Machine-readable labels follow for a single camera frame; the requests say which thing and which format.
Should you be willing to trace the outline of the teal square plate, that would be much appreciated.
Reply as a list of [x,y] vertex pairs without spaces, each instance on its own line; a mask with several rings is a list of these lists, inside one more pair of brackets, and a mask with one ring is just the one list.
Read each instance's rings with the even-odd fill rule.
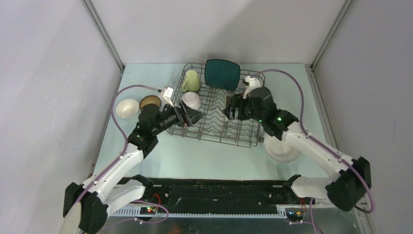
[[240,65],[229,60],[209,59],[205,63],[205,84],[212,88],[234,91],[240,75]]

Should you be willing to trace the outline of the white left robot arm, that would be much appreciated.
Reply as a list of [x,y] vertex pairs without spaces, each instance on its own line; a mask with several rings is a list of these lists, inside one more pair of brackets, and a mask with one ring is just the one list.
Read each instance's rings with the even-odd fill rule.
[[154,190],[143,179],[132,179],[125,185],[118,182],[135,165],[143,161],[158,143],[157,135],[168,128],[192,126],[206,114],[187,107],[166,104],[161,110],[156,104],[141,109],[138,122],[125,142],[124,149],[105,169],[81,184],[71,183],[65,190],[61,234],[99,232],[108,216],[135,200],[152,201]]

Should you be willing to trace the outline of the brown dotted bowl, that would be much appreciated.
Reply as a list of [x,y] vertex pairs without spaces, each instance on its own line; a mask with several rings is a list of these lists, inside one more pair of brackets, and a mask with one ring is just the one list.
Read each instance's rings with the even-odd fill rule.
[[155,104],[158,108],[160,108],[162,105],[162,101],[159,98],[159,96],[156,96],[156,95],[145,96],[144,98],[141,99],[139,103],[139,108],[140,110],[143,110],[145,106],[150,105],[150,104]]

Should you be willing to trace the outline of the light green mug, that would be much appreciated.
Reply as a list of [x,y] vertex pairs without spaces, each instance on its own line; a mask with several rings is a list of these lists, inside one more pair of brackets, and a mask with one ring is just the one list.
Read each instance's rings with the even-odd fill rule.
[[201,80],[195,70],[189,70],[185,73],[184,81],[181,85],[182,92],[197,92],[200,89]]

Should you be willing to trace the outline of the large white plate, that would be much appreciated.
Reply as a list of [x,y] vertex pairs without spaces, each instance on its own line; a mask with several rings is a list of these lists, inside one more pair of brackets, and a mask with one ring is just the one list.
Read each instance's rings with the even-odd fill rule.
[[300,157],[300,151],[275,136],[264,134],[262,148],[266,155],[280,163],[291,163]]

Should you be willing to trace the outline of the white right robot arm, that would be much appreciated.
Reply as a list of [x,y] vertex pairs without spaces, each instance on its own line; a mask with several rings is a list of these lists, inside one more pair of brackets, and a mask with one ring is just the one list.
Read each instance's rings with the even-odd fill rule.
[[223,109],[229,119],[256,120],[264,129],[264,141],[298,150],[312,159],[327,174],[326,178],[295,175],[286,182],[283,197],[295,204],[302,198],[328,199],[337,208],[350,211],[370,194],[371,166],[363,157],[354,159],[317,140],[292,113],[277,108],[266,87],[247,95],[235,94]]

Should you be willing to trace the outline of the small white bowl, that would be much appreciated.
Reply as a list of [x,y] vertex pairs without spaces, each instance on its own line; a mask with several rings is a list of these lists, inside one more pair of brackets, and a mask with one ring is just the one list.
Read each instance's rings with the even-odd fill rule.
[[181,101],[190,109],[198,110],[201,108],[202,102],[200,96],[195,92],[186,92],[181,96]]

